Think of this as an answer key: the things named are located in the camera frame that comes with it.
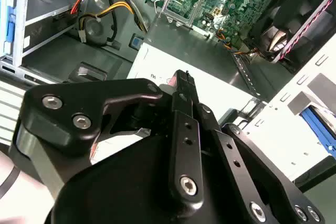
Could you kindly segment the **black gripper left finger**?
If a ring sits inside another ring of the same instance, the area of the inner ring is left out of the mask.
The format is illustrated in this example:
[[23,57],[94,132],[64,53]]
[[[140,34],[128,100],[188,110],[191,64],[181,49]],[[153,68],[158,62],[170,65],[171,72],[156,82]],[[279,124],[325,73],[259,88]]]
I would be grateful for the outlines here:
[[199,124],[178,70],[168,94],[147,79],[39,85],[28,90],[12,149],[30,161],[55,202],[77,174],[132,144],[162,137],[170,145],[169,190],[180,217],[203,205]]

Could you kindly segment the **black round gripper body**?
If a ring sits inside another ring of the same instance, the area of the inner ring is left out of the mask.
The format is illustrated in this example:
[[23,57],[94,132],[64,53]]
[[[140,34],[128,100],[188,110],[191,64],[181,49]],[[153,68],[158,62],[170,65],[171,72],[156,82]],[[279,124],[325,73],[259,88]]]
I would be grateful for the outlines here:
[[170,143],[140,140],[74,176],[61,190],[52,223],[247,223],[224,166],[202,152],[204,203],[182,218],[169,190]]

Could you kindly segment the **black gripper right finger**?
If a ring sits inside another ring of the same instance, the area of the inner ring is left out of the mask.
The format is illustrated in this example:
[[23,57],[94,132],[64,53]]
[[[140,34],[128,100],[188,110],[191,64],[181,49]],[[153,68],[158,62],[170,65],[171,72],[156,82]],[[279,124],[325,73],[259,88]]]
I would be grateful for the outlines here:
[[220,128],[187,77],[206,158],[206,188],[225,223],[324,223],[313,203],[232,123]]

